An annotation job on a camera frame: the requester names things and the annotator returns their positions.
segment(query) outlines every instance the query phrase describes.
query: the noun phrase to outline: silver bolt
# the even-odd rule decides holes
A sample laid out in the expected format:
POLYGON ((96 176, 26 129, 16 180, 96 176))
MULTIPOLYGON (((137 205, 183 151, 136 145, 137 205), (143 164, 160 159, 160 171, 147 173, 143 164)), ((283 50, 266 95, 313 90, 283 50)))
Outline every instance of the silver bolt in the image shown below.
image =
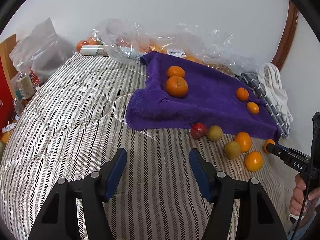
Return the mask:
POLYGON ((60 179, 58 179, 58 181, 57 181, 57 183, 58 183, 59 185, 65 183, 65 182, 66 182, 66 179, 65 179, 65 178, 60 178, 60 179))
POLYGON ((223 171, 218 171, 218 172, 217 172, 217 176, 218 176, 219 178, 224 178, 224 177, 226 176, 226 174, 225 174, 223 171))
POLYGON ((255 185, 259 184, 259 181, 256 178, 252 178, 252 179, 250 179, 250 181, 252 184, 255 184, 255 185))
POLYGON ((97 171, 94 171, 93 173, 91 173, 91 177, 92 177, 92 178, 97 178, 97 177, 99 177, 99 176, 100 176, 100 173, 97 172, 97 171))

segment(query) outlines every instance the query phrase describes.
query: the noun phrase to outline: wall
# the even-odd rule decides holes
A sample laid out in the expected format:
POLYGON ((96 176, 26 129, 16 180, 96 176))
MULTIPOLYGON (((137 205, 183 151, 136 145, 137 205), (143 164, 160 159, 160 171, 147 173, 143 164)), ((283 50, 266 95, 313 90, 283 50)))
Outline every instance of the wall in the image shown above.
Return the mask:
POLYGON ((320 112, 320 43, 309 24, 299 14, 297 30, 287 60, 281 70, 293 116, 290 138, 283 143, 310 155, 312 117, 320 112))
POLYGON ((0 35, 0 41, 13 33, 23 36, 24 28, 51 17, 70 54, 72 47, 106 18, 137 21, 153 31, 186 23, 232 33, 236 53, 270 62, 287 9, 288 0, 27 0, 0 35))

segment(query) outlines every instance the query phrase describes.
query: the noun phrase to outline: bed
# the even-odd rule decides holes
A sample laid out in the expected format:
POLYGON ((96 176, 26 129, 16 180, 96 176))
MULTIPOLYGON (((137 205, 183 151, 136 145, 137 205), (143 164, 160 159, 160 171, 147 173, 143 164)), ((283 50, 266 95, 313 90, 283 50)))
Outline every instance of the bed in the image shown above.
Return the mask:
MULTIPOLYGON (((20 117, 0 166, 0 215, 16 239, 27 239, 55 182, 82 179, 127 150, 127 166, 116 194, 104 205, 115 239, 201 239, 212 205, 201 196, 188 153, 196 147, 206 161, 234 179, 256 177, 289 229, 294 175, 273 155, 255 173, 244 155, 230 161, 224 144, 194 140, 186 129, 135 131, 125 111, 133 92, 143 88, 146 67, 109 57, 73 55, 41 87, 20 117)), ((254 138, 252 150, 264 140, 254 138)), ((234 201, 228 239, 236 233, 239 201, 234 201)), ((81 239, 87 239, 81 200, 77 200, 81 239)))

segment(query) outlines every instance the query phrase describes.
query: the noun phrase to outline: barcode label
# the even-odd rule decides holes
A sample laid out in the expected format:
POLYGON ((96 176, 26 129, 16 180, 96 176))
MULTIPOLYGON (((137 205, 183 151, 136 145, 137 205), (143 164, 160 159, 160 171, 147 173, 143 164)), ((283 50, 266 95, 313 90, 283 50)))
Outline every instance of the barcode label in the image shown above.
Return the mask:
POLYGON ((183 49, 167 49, 167 53, 175 57, 186 57, 183 49))

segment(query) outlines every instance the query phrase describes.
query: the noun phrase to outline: purple cloth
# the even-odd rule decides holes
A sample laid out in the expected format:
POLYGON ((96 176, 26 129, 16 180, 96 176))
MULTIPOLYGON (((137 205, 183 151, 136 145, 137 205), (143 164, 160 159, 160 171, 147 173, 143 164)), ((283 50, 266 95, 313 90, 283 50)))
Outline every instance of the purple cloth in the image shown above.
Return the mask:
POLYGON ((278 141, 281 132, 258 99, 243 82, 207 66, 158 52, 141 58, 147 65, 146 88, 132 95, 127 111, 127 124, 134 130, 154 128, 186 128, 201 122, 207 127, 218 125, 224 133, 241 131, 250 136, 278 141), (182 67, 188 83, 185 98, 174 98, 165 91, 166 72, 172 65, 182 67), (236 98, 236 90, 244 87, 249 91, 249 101, 259 105, 257 115, 246 107, 247 102, 236 98))

